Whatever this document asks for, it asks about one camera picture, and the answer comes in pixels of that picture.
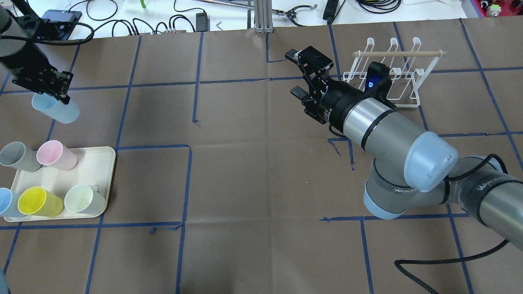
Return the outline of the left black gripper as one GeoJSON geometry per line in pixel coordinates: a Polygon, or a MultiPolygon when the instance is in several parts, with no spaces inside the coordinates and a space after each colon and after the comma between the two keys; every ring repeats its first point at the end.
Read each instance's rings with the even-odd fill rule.
{"type": "Polygon", "coordinates": [[[65,105],[69,104],[71,98],[68,90],[74,75],[71,72],[58,71],[45,56],[2,56],[1,65],[11,73],[13,84],[37,94],[59,98],[65,105]]]}

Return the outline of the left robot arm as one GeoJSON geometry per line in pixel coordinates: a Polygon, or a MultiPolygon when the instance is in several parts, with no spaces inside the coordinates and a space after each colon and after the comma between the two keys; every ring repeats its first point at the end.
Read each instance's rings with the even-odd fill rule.
{"type": "Polygon", "coordinates": [[[13,84],[69,104],[67,92],[73,73],[59,72],[52,66],[43,51],[5,8],[1,8],[0,20],[0,62],[13,77],[13,84]]]}

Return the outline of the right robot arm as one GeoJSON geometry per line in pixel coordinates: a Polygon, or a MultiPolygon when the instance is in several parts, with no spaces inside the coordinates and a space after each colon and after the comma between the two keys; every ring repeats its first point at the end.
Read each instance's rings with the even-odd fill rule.
{"type": "Polygon", "coordinates": [[[398,113],[387,100],[390,68],[368,66],[364,91],[334,80],[333,61],[314,47],[286,52],[308,90],[291,89],[304,112],[373,156],[364,204],[380,219],[409,208],[457,203],[469,216],[522,249],[522,181],[496,154],[460,158],[437,134],[398,113]]]}

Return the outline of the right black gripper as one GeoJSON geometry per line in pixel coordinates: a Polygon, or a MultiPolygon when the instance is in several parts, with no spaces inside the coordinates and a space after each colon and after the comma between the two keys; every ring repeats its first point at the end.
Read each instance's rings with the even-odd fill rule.
{"type": "Polygon", "coordinates": [[[298,65],[308,84],[308,92],[295,86],[290,93],[302,101],[306,113],[321,124],[343,125],[355,105],[368,97],[347,82],[332,78],[329,71],[334,66],[333,60],[312,46],[301,51],[291,49],[285,58],[298,65]]]}

